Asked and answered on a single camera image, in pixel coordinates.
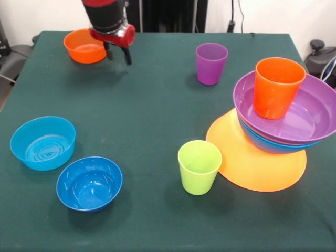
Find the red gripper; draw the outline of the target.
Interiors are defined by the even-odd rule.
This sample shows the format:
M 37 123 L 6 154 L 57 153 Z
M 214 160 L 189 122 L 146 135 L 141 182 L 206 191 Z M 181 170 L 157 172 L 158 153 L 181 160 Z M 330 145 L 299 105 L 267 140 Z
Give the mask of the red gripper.
M 106 51 L 106 57 L 113 60 L 113 52 L 110 45 L 121 47 L 124 53 L 125 62 L 127 65 L 132 65 L 132 58 L 129 47 L 133 44 L 135 39 L 135 27 L 131 24 L 122 26 L 115 33 L 99 33 L 93 28 L 89 28 L 89 33 L 92 38 L 102 41 Z

